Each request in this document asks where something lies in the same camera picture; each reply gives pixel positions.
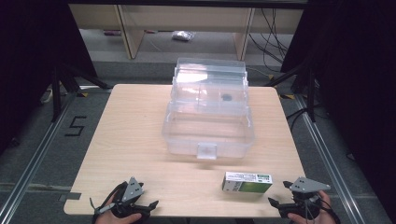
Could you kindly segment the black frame bar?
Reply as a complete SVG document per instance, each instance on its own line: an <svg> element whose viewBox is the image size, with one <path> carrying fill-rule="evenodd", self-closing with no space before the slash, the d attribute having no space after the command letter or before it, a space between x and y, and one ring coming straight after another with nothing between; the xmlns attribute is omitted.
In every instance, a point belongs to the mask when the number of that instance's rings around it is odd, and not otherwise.
<svg viewBox="0 0 396 224"><path fill-rule="evenodd" d="M313 0L65 0L69 4L177 6L177 7L269 7L304 8Z"/></svg>

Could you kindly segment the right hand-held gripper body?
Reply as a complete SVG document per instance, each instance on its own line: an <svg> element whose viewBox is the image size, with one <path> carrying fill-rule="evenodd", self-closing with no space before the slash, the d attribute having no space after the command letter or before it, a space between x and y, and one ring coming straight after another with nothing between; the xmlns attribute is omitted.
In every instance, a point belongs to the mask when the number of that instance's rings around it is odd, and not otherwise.
<svg viewBox="0 0 396 224"><path fill-rule="evenodd" d="M289 190L292 193L293 203L284 203L289 206L289 212L304 218L315 218L319 215L321 199L318 196L320 190L328 190L330 185L324 184L306 177L298 177Z"/></svg>

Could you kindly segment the metal floor rail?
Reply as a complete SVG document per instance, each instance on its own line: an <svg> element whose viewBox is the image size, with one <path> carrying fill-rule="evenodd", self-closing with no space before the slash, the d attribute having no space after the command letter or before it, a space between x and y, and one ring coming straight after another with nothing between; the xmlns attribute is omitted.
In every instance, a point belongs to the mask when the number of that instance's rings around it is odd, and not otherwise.
<svg viewBox="0 0 396 224"><path fill-rule="evenodd" d="M64 98L64 104L61 107L61 112L58 117L52 121L45 132L43 139L38 145L29 163L23 170L21 177L13 185L11 192L8 194L5 203L0 208L0 224L8 224L14 216L21 200L28 189L33 177L35 176L41 162L44 160L53 142L55 134L58 132L64 117L70 105L75 101L77 95L75 93L68 93Z"/></svg>
<svg viewBox="0 0 396 224"><path fill-rule="evenodd" d="M335 160L332 157L331 152L328 149L318 129L317 124L311 119L311 116L307 112L308 105L306 104L304 98L301 95L297 95L295 99L298 108L304 111L304 123L311 137L313 138L313 141L318 150L318 154L320 155L324 166L326 167L326 170L329 174L329 177L332 180L332 186L336 190L342 205L346 209L346 214L348 215L351 223L366 224L361 214L361 210L359 209L356 200L354 199L349 187L347 186L345 179L342 177L341 172L335 164Z"/></svg>

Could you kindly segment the green and white carton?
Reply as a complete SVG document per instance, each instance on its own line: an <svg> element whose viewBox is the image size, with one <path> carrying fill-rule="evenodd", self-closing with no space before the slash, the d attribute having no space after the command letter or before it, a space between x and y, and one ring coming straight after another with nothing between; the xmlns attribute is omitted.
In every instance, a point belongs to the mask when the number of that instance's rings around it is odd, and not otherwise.
<svg viewBox="0 0 396 224"><path fill-rule="evenodd" d="M222 190L232 192L265 193L273 185L273 178L266 174L226 172Z"/></svg>

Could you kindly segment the dark curtain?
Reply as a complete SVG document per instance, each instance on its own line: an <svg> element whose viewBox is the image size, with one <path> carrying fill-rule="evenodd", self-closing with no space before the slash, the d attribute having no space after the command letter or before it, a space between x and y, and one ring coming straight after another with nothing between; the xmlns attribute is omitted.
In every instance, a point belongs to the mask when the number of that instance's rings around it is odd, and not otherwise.
<svg viewBox="0 0 396 224"><path fill-rule="evenodd" d="M316 48L325 107L396 224L396 0L300 0L282 68Z"/></svg>
<svg viewBox="0 0 396 224"><path fill-rule="evenodd" d="M96 75L67 1L0 0L0 154L64 64Z"/></svg>

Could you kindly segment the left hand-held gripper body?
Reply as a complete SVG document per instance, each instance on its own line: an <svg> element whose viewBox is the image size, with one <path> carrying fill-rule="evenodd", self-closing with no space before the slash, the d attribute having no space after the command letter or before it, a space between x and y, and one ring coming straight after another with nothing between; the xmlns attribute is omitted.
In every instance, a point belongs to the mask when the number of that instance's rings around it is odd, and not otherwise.
<svg viewBox="0 0 396 224"><path fill-rule="evenodd" d="M137 205L136 201L143 194L143 189L139 188L138 182L132 177L129 182L123 182L117 190L112 202L114 207L111 209L115 217L123 218L131 214L141 214L148 217L150 212L144 212L143 205Z"/></svg>

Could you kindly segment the black metal stand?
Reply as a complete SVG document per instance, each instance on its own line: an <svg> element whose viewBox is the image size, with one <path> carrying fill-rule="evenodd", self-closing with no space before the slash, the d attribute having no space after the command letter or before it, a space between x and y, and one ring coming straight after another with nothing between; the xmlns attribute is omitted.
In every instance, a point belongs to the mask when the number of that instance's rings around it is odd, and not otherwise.
<svg viewBox="0 0 396 224"><path fill-rule="evenodd" d="M101 81L97 75L90 75L67 63L56 64L51 72L53 116L51 121L55 121L62 112L61 106L61 84L67 92L80 93L81 87L75 80L75 77L82 77L103 90L110 90L111 86Z"/></svg>
<svg viewBox="0 0 396 224"><path fill-rule="evenodd" d="M293 76L295 76L295 79L291 86L291 90L294 93L299 93L302 90L307 90L307 106L306 108L304 108L304 112L308 114L308 117L311 118L312 122L315 122L315 73L313 67L310 65L310 62L308 60L304 60L302 63L290 69L279 78L275 78L270 82L264 84L264 87L274 87L277 84Z"/></svg>

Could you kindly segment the light wooden shelf unit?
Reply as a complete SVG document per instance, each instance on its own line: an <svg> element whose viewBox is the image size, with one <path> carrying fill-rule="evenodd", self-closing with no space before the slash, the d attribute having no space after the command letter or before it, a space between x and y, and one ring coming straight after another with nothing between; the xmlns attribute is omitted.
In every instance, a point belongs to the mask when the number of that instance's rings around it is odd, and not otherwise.
<svg viewBox="0 0 396 224"><path fill-rule="evenodd" d="M147 30L232 33L237 59L245 59L250 33L292 35L300 9L238 7L163 7L71 4L80 29L120 30L133 59Z"/></svg>

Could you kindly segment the person's right hand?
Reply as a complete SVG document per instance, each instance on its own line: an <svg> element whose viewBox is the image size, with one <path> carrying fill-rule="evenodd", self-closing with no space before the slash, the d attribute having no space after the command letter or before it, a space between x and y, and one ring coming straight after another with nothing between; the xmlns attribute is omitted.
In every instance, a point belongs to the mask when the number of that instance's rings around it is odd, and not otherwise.
<svg viewBox="0 0 396 224"><path fill-rule="evenodd" d="M314 219L306 219L297 214L288 213L288 219L293 224L340 224L339 217L334 213L331 207L331 200L328 194L320 190L318 195L321 199L322 208L319 215Z"/></svg>

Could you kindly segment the person's left hand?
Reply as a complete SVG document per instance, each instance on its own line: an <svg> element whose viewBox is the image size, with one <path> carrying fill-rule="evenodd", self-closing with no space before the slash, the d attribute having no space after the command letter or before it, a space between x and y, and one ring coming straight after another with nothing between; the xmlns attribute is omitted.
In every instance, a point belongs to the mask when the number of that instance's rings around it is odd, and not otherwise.
<svg viewBox="0 0 396 224"><path fill-rule="evenodd" d="M128 217L115 217L111 211L99 215L93 224L134 224L142 218L141 214L131 214Z"/></svg>

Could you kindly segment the clear plastic storage box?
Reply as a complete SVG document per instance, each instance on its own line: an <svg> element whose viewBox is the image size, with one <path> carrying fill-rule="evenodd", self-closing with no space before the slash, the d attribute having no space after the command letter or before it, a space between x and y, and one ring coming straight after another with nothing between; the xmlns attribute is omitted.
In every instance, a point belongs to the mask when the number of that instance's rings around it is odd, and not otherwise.
<svg viewBox="0 0 396 224"><path fill-rule="evenodd" d="M162 134L173 154L243 158L255 140L246 65L178 59Z"/></svg>

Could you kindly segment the clear plastic bag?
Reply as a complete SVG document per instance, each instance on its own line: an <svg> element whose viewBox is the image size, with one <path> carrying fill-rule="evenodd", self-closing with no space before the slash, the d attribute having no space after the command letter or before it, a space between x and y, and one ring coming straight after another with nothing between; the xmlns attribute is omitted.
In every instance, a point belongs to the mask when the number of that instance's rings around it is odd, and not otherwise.
<svg viewBox="0 0 396 224"><path fill-rule="evenodd" d="M172 39L177 41L191 41L195 36L195 32L191 31L174 31L172 33Z"/></svg>

